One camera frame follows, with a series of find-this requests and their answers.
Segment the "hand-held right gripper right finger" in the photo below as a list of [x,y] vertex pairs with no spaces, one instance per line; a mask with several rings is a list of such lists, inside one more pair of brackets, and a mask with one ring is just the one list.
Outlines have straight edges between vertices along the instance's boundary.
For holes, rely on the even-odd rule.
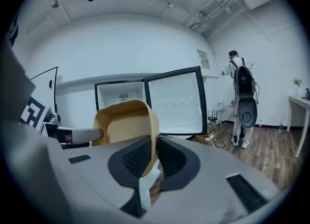
[[166,136],[157,139],[157,154],[164,174],[160,192],[183,189],[197,176],[201,168],[196,153]]

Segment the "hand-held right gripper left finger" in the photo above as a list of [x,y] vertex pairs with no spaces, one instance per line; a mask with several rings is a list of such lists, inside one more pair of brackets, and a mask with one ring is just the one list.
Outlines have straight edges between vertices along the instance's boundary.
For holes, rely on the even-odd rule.
[[111,155],[108,170],[116,182],[132,189],[131,198],[121,210],[137,218],[151,206],[150,189],[157,180],[157,162],[146,172],[151,162],[151,139],[142,138]]

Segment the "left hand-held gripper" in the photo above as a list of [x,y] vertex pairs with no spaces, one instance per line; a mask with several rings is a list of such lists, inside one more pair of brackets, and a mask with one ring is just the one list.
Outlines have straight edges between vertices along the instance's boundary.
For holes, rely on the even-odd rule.
[[103,131],[96,128],[61,127],[61,117],[34,96],[31,96],[19,120],[28,124],[46,137],[58,140],[62,149],[73,148],[73,144],[84,144],[103,137]]

